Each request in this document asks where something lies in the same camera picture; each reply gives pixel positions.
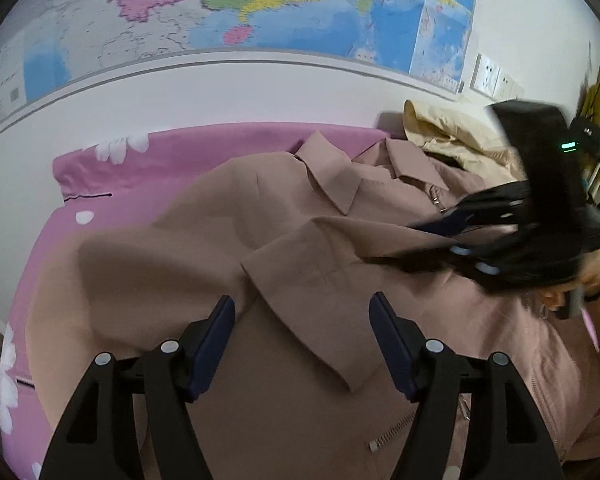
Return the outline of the person's right hand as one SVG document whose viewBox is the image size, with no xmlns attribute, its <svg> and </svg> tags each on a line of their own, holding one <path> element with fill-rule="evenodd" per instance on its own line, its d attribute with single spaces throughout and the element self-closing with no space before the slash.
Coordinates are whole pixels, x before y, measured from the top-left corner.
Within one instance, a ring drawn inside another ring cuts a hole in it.
<svg viewBox="0 0 600 480">
<path fill-rule="evenodd" d="M 550 311 L 565 307 L 568 292 L 582 289 L 585 297 L 593 297 L 600 292 L 600 249 L 584 256 L 578 276 L 570 283 L 539 289 L 536 296 Z"/>
</svg>

